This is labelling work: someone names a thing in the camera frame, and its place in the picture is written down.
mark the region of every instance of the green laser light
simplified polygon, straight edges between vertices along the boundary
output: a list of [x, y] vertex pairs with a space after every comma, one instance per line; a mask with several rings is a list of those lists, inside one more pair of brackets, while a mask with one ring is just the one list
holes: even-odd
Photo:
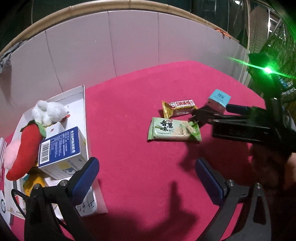
[[272, 70], [269, 68], [269, 67], [265, 67], [264, 68], [264, 71], [268, 74], [271, 74], [272, 73]]
[[250, 66], [250, 67], [253, 67], [253, 68], [257, 68], [257, 69], [260, 69], [260, 70], [263, 70], [263, 71], [265, 71], [267, 74], [277, 74], [277, 75], [281, 75], [281, 76], [284, 76], [284, 77], [287, 77], [287, 78], [290, 78], [290, 79], [296, 79], [296, 76], [291, 76], [291, 75], [287, 75], [287, 74], [283, 74], [283, 73], [279, 73], [279, 72], [277, 72], [277, 71], [274, 71], [274, 70], [272, 70], [270, 67], [265, 67], [265, 68], [263, 68], [263, 67], [260, 67], [260, 66], [256, 66], [256, 65], [253, 65], [253, 64], [249, 64], [248, 62], [244, 62], [244, 61], [242, 61], [242, 60], [240, 60], [240, 59], [236, 59], [236, 58], [231, 58], [231, 57], [228, 57], [229, 59], [231, 59], [231, 60], [234, 60], [234, 61], [236, 61], [236, 62], [238, 62], [238, 63], [241, 63], [241, 64], [244, 64], [244, 65], [247, 65], [247, 66]]

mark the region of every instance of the cracker package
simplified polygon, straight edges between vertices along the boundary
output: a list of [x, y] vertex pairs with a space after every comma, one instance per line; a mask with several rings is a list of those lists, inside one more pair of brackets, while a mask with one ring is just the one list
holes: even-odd
[[155, 139], [175, 141], [202, 140], [197, 123], [186, 120], [153, 117], [147, 140]]
[[183, 100], [167, 103], [163, 101], [163, 117], [171, 118], [174, 116], [187, 115], [197, 109], [193, 100]]

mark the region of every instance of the barcode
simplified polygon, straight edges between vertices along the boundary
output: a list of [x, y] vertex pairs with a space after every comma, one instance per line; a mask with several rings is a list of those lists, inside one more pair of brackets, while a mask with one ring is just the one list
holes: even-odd
[[40, 164], [43, 164], [49, 161], [49, 145], [50, 145], [50, 139], [48, 141], [41, 143]]

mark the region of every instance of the blue gripper pad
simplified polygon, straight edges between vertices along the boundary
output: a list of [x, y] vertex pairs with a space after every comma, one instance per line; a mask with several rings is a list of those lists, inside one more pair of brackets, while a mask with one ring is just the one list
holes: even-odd
[[225, 196], [223, 188], [219, 185], [218, 181], [214, 177], [214, 173], [209, 171], [203, 160], [198, 159], [195, 162], [195, 172], [206, 189], [213, 204], [220, 206], [223, 203], [223, 197]]
[[99, 172], [99, 168], [98, 159], [91, 157], [83, 168], [75, 172], [71, 177], [68, 192], [70, 193], [70, 202], [72, 205], [77, 206], [83, 202], [83, 199]]

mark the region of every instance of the white wall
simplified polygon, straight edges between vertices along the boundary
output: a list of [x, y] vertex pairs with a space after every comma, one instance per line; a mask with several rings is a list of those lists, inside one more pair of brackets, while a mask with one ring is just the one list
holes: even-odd
[[0, 76], [0, 136], [14, 132], [26, 110], [78, 85], [175, 61], [195, 60], [235, 79], [244, 59], [236, 41], [200, 23], [165, 13], [115, 10], [80, 16], [31, 38]]

